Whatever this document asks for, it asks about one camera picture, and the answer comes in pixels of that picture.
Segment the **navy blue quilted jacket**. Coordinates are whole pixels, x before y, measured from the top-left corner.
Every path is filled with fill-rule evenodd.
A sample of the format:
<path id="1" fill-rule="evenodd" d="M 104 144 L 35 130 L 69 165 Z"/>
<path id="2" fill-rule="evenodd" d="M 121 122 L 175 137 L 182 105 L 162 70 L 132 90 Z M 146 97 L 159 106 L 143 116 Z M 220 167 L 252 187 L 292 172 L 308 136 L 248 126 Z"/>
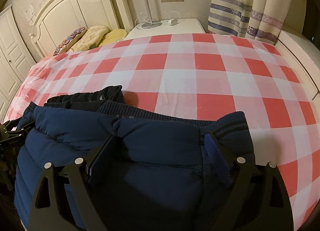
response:
<path id="1" fill-rule="evenodd" d="M 17 127 L 29 123 L 14 198 L 26 227 L 44 165 L 69 165 L 102 145 L 86 187 L 108 230 L 206 230 L 229 192 L 215 145 L 255 160 L 243 112 L 216 121 L 160 115 L 126 105 L 121 86 L 30 103 Z"/>

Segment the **white wardrobe doors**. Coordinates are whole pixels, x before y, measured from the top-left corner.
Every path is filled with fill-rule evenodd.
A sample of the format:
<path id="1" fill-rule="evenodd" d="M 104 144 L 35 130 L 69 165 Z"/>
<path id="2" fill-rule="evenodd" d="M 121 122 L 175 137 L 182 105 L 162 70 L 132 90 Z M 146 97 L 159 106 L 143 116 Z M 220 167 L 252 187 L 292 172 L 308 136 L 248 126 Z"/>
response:
<path id="1" fill-rule="evenodd" d="M 1 11 L 0 45 L 1 120 L 3 120 L 16 92 L 31 67 L 36 64 L 17 28 L 11 5 Z"/>

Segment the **colourful patterned pillow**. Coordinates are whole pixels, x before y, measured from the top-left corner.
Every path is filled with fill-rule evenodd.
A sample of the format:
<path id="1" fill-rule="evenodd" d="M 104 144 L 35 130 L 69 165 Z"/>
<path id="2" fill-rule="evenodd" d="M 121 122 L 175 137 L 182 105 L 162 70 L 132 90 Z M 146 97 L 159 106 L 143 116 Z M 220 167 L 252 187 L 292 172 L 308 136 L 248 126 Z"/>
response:
<path id="1" fill-rule="evenodd" d="M 67 52 L 75 43 L 77 43 L 81 37 L 86 33 L 87 28 L 80 27 L 72 32 L 57 48 L 55 49 L 53 55 L 59 55 L 61 53 Z"/>

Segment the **beige patterned pillow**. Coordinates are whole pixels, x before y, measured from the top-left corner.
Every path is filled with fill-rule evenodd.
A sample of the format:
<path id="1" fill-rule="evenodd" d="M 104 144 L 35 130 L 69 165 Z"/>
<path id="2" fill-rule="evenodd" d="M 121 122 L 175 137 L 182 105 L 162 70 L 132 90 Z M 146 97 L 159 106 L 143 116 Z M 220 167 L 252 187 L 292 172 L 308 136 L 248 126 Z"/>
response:
<path id="1" fill-rule="evenodd" d="M 96 48 L 105 34 L 110 29 L 107 26 L 95 25 L 87 29 L 86 33 L 78 40 L 68 52 L 87 51 Z"/>

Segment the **red white checkered bed cover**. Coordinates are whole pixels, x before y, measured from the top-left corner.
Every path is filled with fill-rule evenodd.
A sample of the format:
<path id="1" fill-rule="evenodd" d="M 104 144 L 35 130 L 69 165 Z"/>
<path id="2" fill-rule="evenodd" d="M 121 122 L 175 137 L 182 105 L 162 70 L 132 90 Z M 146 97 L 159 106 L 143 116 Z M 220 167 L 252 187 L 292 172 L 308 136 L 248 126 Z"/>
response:
<path id="1" fill-rule="evenodd" d="M 30 102 L 121 85 L 138 108 L 216 120 L 245 113 L 256 161 L 277 163 L 295 228 L 319 201 L 319 96 L 297 59 L 278 42 L 217 34 L 173 34 L 48 56 L 34 65 L 2 121 Z"/>

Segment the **yellow pillow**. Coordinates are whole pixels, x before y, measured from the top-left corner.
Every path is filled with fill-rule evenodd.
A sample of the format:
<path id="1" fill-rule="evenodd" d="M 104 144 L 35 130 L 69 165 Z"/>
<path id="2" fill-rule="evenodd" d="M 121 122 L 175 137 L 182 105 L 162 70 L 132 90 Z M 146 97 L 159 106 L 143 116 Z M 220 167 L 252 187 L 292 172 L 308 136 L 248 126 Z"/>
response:
<path id="1" fill-rule="evenodd" d="M 112 30 L 111 32 L 105 34 L 102 37 L 98 47 L 122 41 L 126 36 L 127 36 L 127 31 L 125 31 L 124 29 Z"/>

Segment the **cream wooden headboard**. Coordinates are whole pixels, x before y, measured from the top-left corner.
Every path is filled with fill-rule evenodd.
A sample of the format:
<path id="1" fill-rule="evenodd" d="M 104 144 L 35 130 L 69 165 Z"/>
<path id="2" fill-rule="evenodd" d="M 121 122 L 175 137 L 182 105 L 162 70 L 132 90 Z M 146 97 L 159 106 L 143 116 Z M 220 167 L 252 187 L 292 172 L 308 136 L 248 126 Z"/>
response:
<path id="1" fill-rule="evenodd" d="M 48 0 L 38 12 L 29 37 L 44 58 L 77 28 L 95 25 L 131 31 L 134 22 L 127 0 Z"/>

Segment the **white desk lamp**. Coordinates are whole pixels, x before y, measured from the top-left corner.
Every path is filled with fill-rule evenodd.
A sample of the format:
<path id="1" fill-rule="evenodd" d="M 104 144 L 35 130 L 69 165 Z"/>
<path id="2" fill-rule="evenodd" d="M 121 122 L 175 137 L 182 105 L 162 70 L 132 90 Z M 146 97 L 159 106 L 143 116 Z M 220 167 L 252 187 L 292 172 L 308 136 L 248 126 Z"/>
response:
<path id="1" fill-rule="evenodd" d="M 162 24 L 161 21 L 156 21 L 156 20 L 153 20 L 153 18 L 152 18 L 149 0 L 144 0 L 144 3 L 145 3 L 145 7 L 146 7 L 146 12 L 147 12 L 147 18 L 141 24 L 141 28 L 142 29 L 152 29 L 152 28 L 156 28 L 158 26 L 161 26 L 161 24 Z"/>

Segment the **white bedside table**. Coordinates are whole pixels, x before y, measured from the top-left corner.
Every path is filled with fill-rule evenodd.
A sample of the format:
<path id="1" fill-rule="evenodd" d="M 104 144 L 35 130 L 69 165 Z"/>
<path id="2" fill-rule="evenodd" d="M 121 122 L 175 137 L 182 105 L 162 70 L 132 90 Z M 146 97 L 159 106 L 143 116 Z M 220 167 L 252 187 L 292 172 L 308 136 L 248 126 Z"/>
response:
<path id="1" fill-rule="evenodd" d="M 177 24 L 169 25 L 168 20 L 162 20 L 161 25 L 152 28 L 143 28 L 137 25 L 124 40 L 169 34 L 205 33 L 197 19 L 178 19 Z"/>

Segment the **striped ship print curtain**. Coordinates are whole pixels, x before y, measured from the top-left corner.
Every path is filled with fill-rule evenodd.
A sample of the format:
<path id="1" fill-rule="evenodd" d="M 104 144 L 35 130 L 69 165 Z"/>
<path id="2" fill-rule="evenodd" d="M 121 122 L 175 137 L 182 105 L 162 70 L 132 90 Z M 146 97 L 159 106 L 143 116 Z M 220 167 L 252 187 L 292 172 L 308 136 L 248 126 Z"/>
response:
<path id="1" fill-rule="evenodd" d="M 274 44 L 291 0 L 211 0 L 208 31 Z"/>

